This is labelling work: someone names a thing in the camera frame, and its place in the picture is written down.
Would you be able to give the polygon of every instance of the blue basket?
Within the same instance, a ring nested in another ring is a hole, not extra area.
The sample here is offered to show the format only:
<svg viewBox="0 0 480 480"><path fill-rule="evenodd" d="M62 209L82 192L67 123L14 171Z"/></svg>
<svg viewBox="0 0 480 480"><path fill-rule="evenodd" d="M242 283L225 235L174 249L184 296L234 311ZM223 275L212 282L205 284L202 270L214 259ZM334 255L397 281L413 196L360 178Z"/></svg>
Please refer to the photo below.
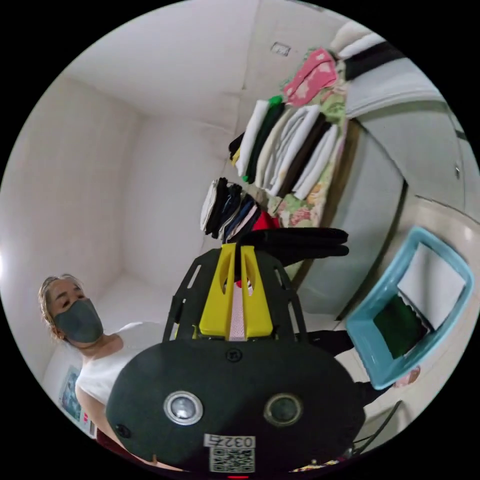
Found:
<svg viewBox="0 0 480 480"><path fill-rule="evenodd" d="M394 359L374 324L374 318L398 294L404 276L419 244L432 249L465 280L457 303L436 331L425 335L406 355ZM467 263L450 246L420 227L413 227L391 264L363 302L348 316L346 331L376 390L382 390L418 366L447 337L464 311L474 289L474 275Z"/></svg>

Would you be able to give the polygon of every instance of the yellow bracket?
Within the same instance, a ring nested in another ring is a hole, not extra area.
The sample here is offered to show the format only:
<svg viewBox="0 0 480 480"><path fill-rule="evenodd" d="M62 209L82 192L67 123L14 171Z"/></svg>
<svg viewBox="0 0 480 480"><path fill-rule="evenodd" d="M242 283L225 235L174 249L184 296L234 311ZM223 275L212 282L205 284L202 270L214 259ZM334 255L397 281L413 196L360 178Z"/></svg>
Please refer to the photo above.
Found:
<svg viewBox="0 0 480 480"><path fill-rule="evenodd" d="M199 329L203 336L230 337L235 280L235 244L222 245Z"/></svg>
<svg viewBox="0 0 480 480"><path fill-rule="evenodd" d="M240 257L245 339L269 337L273 331L273 324L254 247L241 247ZM253 289L251 295L248 280Z"/></svg>
<svg viewBox="0 0 480 480"><path fill-rule="evenodd" d="M228 340L230 337L235 280L235 247L234 243L222 245L199 324L200 333L204 337L217 337L224 340ZM273 324L254 247L242 246L240 259L245 339L269 337L272 335ZM249 293L249 281L253 289L252 295Z"/></svg>

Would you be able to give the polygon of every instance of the person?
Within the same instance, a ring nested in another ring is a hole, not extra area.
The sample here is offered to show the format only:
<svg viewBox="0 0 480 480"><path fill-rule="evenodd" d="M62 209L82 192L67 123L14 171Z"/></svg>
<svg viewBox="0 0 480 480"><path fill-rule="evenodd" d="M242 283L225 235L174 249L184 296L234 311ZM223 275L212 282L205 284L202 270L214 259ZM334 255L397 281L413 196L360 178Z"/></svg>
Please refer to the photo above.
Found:
<svg viewBox="0 0 480 480"><path fill-rule="evenodd" d="M346 330L309 331L307 332L307 336L310 344L328 352L334 357L355 348ZM405 375L405 377L402 377L400 380L382 390L375 390L369 381L355 382L362 406L366 407L368 404L373 403L381 395L390 390L390 388L399 388L412 384L419 375L420 367L417 366Z"/></svg>
<svg viewBox="0 0 480 480"><path fill-rule="evenodd" d="M38 301L52 336L81 354L82 368L75 384L79 404L96 427L124 449L105 415L110 392L120 371L133 357L162 342L163 326L136 322L105 334L92 301L80 281L70 274L46 278ZM150 466L180 470L158 462L155 457L151 462L135 458Z"/></svg>

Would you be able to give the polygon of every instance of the floor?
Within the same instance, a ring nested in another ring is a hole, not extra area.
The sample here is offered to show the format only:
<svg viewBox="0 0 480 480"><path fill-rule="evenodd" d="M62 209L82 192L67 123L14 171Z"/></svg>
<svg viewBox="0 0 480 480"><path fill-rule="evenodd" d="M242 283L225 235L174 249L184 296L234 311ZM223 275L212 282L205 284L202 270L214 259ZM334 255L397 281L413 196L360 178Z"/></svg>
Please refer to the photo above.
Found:
<svg viewBox="0 0 480 480"><path fill-rule="evenodd" d="M381 425L398 400L402 400L387 427L366 451L388 441L401 432L435 398L457 366L480 313L480 225L461 213L438 203L408 195L399 220L396 235L383 258L376 277L387 268L413 225L424 227L451 245L470 265L475 275L475 291L464 313L447 339L421 364L420 376L415 383L391 388L375 402L367 405L367 420L357 439L372 435ZM308 330L344 330L345 321L305 314ZM359 355L355 350L342 353L337 359L350 372L356 382L369 381Z"/></svg>

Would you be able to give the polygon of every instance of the face mask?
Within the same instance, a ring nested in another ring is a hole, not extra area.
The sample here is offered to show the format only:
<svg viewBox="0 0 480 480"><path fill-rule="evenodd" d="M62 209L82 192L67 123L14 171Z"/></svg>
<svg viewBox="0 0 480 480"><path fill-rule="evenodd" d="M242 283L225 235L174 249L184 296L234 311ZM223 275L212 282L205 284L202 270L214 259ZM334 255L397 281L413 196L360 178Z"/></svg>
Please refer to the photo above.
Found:
<svg viewBox="0 0 480 480"><path fill-rule="evenodd" d="M69 340L82 344L96 342L104 333L100 317L89 299L75 301L67 311L59 313L53 323Z"/></svg>

